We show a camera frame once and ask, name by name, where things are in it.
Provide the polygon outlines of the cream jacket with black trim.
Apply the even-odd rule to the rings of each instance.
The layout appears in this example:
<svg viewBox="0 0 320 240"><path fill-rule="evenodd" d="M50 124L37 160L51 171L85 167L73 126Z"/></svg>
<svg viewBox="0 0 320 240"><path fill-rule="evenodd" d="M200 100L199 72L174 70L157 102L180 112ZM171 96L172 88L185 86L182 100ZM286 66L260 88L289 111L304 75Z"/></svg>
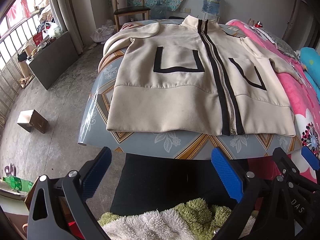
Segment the cream jacket with black trim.
<svg viewBox="0 0 320 240"><path fill-rule="evenodd" d="M215 21L188 16L181 24L121 30L106 41L103 56L121 48L126 51L108 112L109 131L296 133L277 75L296 80L299 75L249 37L233 37Z"/></svg>

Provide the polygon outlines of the fruit pattern table cloth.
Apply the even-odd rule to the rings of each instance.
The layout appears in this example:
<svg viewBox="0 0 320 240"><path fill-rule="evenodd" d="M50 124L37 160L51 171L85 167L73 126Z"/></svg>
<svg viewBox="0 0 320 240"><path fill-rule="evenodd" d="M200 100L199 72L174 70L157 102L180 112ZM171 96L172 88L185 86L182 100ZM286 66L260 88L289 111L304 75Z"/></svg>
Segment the fruit pattern table cloth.
<svg viewBox="0 0 320 240"><path fill-rule="evenodd" d="M139 28L147 24L130 23L121 30ZM300 144L296 142L298 127L292 107L296 130L293 136L273 133L215 136L184 130L162 133L109 131L107 117L125 51L125 48L121 48L108 57L102 56L99 62L98 78L92 88L80 128L80 144L107 146L126 153L177 159L207 159L214 147L222 148L232 159L263 157L277 147L287 152L300 148Z"/></svg>

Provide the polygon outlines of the pink floral blanket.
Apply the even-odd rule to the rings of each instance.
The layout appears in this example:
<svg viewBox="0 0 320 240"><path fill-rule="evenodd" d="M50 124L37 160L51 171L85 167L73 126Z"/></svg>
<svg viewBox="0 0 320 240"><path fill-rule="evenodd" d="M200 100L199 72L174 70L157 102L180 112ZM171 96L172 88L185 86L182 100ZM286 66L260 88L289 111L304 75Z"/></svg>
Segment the pink floral blanket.
<svg viewBox="0 0 320 240"><path fill-rule="evenodd" d="M307 146L319 158L319 103L316 92L303 73L302 65L297 59L283 54L279 47L268 39L269 35L264 35L260 28L251 27L240 20L230 20L227 25L240 29L261 47L284 59L299 73L303 84L288 74L278 74L278 79L293 108L302 146Z"/></svg>

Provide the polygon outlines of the green plastic bottle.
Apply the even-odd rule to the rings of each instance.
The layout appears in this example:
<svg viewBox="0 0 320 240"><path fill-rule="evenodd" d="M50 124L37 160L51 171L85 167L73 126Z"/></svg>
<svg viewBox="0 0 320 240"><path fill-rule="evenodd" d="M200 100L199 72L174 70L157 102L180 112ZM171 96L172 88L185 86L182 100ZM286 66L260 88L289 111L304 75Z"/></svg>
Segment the green plastic bottle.
<svg viewBox="0 0 320 240"><path fill-rule="evenodd" d="M12 189L22 192L29 192L33 187L33 183L29 180L24 180L13 175L2 177L2 180L7 183Z"/></svg>

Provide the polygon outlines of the brown cardboard box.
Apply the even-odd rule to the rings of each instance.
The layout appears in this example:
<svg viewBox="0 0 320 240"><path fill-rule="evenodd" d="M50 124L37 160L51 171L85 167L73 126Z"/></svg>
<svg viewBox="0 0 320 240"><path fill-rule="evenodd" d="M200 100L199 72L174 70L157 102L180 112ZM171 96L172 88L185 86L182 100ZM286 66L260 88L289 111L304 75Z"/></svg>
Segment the brown cardboard box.
<svg viewBox="0 0 320 240"><path fill-rule="evenodd" d="M34 128L44 134L46 132L48 121L36 110L31 109L20 112L17 124L27 132L31 132Z"/></svg>

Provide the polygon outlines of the blue pillow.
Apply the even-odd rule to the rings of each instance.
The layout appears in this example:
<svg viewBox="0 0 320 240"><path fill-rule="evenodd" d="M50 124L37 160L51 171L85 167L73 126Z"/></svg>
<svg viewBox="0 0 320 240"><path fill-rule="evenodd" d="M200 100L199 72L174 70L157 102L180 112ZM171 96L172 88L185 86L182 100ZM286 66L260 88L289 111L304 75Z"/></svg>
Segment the blue pillow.
<svg viewBox="0 0 320 240"><path fill-rule="evenodd" d="M304 74L319 98L319 53L313 48L303 47L300 50L300 61L304 66Z"/></svg>

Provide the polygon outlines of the grey lace cloth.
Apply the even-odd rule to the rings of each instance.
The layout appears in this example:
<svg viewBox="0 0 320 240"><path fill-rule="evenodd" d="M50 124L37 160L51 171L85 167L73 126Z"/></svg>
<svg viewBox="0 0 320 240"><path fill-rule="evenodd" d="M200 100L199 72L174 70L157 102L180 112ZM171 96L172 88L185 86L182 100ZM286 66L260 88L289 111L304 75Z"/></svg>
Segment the grey lace cloth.
<svg viewBox="0 0 320 240"><path fill-rule="evenodd" d="M277 37L276 35L273 35L271 32L267 31L264 28L255 27L255 31L260 35L265 36L281 53L298 60L298 56L295 51L284 40Z"/></svg>

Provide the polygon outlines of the dark grey cabinet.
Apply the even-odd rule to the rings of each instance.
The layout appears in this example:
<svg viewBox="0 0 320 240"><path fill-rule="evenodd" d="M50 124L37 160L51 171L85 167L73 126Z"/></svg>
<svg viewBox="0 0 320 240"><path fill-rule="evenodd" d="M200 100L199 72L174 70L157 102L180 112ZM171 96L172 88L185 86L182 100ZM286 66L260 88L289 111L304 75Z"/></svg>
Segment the dark grey cabinet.
<svg viewBox="0 0 320 240"><path fill-rule="evenodd" d="M48 90L52 84L75 62L78 54L69 32L35 54L29 67L41 85Z"/></svg>

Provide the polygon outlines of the white plastic bag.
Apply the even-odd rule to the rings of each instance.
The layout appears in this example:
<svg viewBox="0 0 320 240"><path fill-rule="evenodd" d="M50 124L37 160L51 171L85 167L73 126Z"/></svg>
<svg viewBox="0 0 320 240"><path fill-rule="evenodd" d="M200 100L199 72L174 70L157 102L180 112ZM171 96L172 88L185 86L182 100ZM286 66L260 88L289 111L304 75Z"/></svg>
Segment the white plastic bag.
<svg viewBox="0 0 320 240"><path fill-rule="evenodd" d="M107 20L104 25L93 31L91 39L95 43L104 44L116 33L116 25L112 20Z"/></svg>

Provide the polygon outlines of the blue water jug on dispenser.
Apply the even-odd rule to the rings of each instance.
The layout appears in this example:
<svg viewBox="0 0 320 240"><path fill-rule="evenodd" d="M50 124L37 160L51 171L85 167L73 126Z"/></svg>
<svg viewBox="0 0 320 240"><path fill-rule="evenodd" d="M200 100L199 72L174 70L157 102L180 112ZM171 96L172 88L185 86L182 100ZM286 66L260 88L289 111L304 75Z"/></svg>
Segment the blue water jug on dispenser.
<svg viewBox="0 0 320 240"><path fill-rule="evenodd" d="M211 15L218 15L221 0L203 0L202 12Z"/></svg>

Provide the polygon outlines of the wooden chair with black seat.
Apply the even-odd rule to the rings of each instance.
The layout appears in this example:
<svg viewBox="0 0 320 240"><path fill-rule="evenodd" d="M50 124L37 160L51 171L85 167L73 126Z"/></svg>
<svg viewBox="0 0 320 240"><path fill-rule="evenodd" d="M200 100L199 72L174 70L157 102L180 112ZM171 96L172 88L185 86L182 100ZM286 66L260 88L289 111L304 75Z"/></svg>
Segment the wooden chair with black seat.
<svg viewBox="0 0 320 240"><path fill-rule="evenodd" d="M123 16L130 16L136 14L142 14L142 20L150 19L151 8L145 5L145 0L140 0L138 5L128 5L123 8L118 8L117 0L114 0L115 10L113 12L116 30L120 31L120 22L119 18Z"/></svg>

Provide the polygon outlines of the empty clear water jug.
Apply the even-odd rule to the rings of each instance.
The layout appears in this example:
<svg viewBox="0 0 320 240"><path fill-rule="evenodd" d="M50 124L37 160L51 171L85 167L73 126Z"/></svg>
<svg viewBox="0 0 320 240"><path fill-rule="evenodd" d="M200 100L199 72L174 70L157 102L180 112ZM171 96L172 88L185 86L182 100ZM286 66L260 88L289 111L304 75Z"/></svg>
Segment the empty clear water jug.
<svg viewBox="0 0 320 240"><path fill-rule="evenodd" d="M152 20L161 20L167 18L167 7L163 4L156 4L151 7L150 18Z"/></svg>

